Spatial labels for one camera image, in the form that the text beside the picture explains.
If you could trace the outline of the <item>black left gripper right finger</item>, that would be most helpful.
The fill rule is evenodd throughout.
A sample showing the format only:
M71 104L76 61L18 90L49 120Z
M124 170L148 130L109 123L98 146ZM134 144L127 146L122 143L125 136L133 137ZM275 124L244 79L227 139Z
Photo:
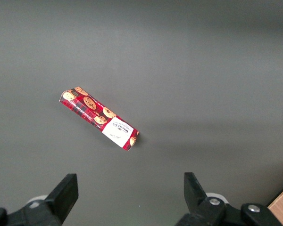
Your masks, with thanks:
M240 209L221 198L209 197L192 172L184 174L184 198L189 210L177 226L281 226L281 222L266 207L245 203Z

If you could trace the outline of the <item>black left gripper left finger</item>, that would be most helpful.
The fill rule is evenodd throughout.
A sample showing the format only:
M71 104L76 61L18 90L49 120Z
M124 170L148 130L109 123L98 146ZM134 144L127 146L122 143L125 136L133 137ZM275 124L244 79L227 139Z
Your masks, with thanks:
M61 226L77 199L77 175L67 174L49 195L34 197L13 213L0 207L0 226Z

